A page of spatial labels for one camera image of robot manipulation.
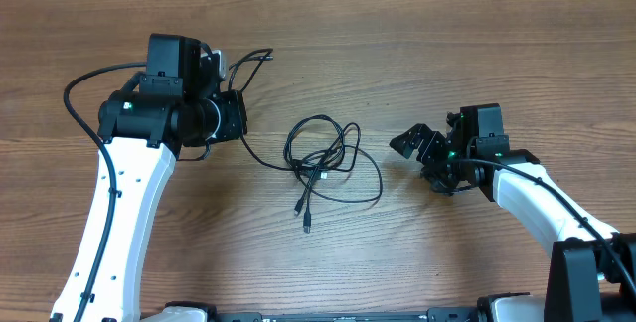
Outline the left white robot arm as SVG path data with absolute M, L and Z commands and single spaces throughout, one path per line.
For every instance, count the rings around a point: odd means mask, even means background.
M 71 274 L 53 321 L 137 321 L 141 277 L 162 193 L 184 147 L 243 137 L 246 110 L 228 78 L 225 55 L 184 36 L 153 34 L 147 58 L 98 112 L 94 195 Z

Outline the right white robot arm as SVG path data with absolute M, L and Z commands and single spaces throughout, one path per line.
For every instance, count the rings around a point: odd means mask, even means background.
M 550 260 L 547 291 L 494 294 L 474 307 L 428 309 L 426 321 L 632 321 L 635 236 L 579 205 L 526 149 L 513 150 L 497 103 L 446 117 L 446 133 L 419 123 L 390 147 L 421 163 L 433 192 L 480 190 L 514 216 Z

